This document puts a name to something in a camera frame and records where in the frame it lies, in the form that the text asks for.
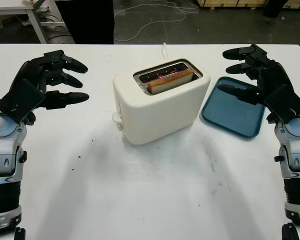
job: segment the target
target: table surface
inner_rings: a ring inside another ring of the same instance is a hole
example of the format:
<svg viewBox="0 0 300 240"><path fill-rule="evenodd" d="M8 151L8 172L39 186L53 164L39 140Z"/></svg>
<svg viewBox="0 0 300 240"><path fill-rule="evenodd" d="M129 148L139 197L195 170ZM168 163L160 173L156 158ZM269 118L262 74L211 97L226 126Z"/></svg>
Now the table surface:
<svg viewBox="0 0 300 240"><path fill-rule="evenodd" d="M26 10L33 6L23 0L0 0L0 10Z"/></svg>
<svg viewBox="0 0 300 240"><path fill-rule="evenodd" d="M167 45L211 75L205 99L226 67L222 52L242 45ZM260 45L280 62L300 96L300 47ZM84 103L35 110L23 149L22 222L29 240L275 240L289 222L279 142L265 112L260 134L239 137L202 120L145 145L130 144L112 122L112 80L163 59L161 45L0 45L0 98L23 62L63 49L89 68L73 73ZM244 74L231 76L254 83ZM69 86L49 90L75 92ZM13 239L12 234L0 239Z"/></svg>

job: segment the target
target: floor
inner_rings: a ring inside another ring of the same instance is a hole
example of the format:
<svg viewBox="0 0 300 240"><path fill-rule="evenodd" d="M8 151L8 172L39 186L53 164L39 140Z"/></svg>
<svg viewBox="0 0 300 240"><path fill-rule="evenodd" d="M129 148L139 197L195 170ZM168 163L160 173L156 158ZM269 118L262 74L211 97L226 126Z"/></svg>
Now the floor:
<svg viewBox="0 0 300 240"><path fill-rule="evenodd" d="M133 6L146 4L148 0L114 0L114 13ZM194 8L188 3L174 0L179 7ZM60 13L53 0L46 0L50 12L58 18ZM119 13L115 18L114 37L127 40L137 34L139 29L150 22L137 37L129 41L115 41L115 44L298 44L300 45L300 10L284 9L269 24L263 16L262 9L249 8L216 8L210 10L199 8L196 13L185 15L176 8L167 6L143 5ZM11 17L0 29L0 44L4 43L39 43L32 26L23 26L19 19ZM54 31L53 27L45 27L49 38L57 35L69 35L64 28ZM50 43L72 44L69 36L58 36Z"/></svg>

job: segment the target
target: blue tray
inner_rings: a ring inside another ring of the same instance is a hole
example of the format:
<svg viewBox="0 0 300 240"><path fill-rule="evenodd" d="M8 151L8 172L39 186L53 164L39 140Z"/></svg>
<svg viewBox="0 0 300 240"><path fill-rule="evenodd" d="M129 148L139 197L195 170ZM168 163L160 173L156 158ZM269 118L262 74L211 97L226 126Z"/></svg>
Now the blue tray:
<svg viewBox="0 0 300 240"><path fill-rule="evenodd" d="M217 88L227 84L237 88L256 88L255 86L223 76L215 84L212 93L202 108L202 117L215 125L230 130L238 135L253 138L259 134L265 106L252 105L238 100L235 96Z"/></svg>

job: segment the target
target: wooden pallet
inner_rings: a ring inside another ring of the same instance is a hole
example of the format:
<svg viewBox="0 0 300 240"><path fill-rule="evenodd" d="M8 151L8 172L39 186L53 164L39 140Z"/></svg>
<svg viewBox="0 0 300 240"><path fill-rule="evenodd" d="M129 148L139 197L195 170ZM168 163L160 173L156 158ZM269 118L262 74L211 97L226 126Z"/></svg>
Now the wooden pallet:
<svg viewBox="0 0 300 240"><path fill-rule="evenodd" d="M263 7L266 0L239 0L237 7L257 8Z"/></svg>
<svg viewBox="0 0 300 240"><path fill-rule="evenodd" d="M289 0L283 6L284 9L298 9L300 8L300 0Z"/></svg>
<svg viewBox="0 0 300 240"><path fill-rule="evenodd" d="M256 9L265 7L269 0L197 0L200 7L215 9L218 7L248 7ZM288 0L283 6L285 9L300 9L300 0Z"/></svg>

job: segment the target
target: toaster slot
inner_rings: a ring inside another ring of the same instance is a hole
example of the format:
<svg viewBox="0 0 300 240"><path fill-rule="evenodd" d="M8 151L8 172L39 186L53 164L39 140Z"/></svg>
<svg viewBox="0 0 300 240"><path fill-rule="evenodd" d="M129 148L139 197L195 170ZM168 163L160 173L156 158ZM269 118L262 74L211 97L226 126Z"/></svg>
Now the toaster slot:
<svg viewBox="0 0 300 240"><path fill-rule="evenodd" d="M145 94L152 95L148 91L148 83L157 79L173 76L187 69L192 69L194 71L191 81L195 81L203 76L202 73L189 61L185 59L179 59L176 61L168 62L159 66L136 72L133 75L133 78Z"/></svg>

